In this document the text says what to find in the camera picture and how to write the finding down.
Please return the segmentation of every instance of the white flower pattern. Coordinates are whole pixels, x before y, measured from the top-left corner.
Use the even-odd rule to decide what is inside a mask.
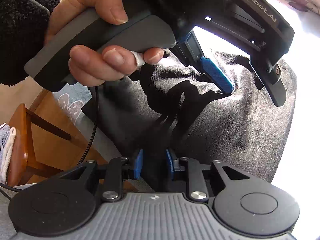
[[[76,124],[76,121],[81,114],[81,108],[84,106],[84,103],[81,100],[77,100],[69,105],[69,100],[69,94],[65,93],[59,97],[58,104],[61,109],[68,115],[73,124]]]

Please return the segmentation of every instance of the black fuzzy sleeve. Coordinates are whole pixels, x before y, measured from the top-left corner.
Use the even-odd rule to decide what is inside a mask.
[[[51,13],[60,0],[35,0]],[[0,83],[24,80],[25,63],[42,48],[48,11],[31,0],[0,0]]]

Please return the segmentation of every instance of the blue finger pad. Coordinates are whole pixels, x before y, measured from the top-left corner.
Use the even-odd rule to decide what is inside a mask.
[[[167,165],[169,168],[171,179],[173,179],[173,162],[169,150],[167,149]]]
[[[222,72],[222,70],[213,63],[209,58],[201,57],[202,68],[204,72],[210,76],[213,83],[221,90],[224,94],[231,94],[234,90],[234,85],[230,79]]]
[[[141,149],[138,153],[137,158],[134,161],[134,178],[135,179],[140,179],[142,163],[143,163],[143,150]]]

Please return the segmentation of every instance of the metal bolt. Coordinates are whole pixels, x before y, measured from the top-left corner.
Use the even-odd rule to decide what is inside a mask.
[[[106,199],[115,199],[117,198],[119,195],[117,192],[115,191],[105,191],[102,196]]]
[[[191,193],[191,197],[194,199],[204,199],[207,197],[207,194],[202,191],[194,191]]]

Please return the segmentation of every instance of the hand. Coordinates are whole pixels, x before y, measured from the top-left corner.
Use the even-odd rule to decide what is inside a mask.
[[[50,15],[44,42],[49,42],[87,7],[95,7],[99,16],[111,24],[119,25],[128,21],[122,0],[63,0]],[[149,64],[156,64],[163,53],[160,48],[151,48],[144,53],[143,58]],[[76,45],[70,50],[69,69],[82,85],[92,87],[130,75],[137,69],[137,65],[134,55],[120,46],[108,46],[99,54],[86,46]]]

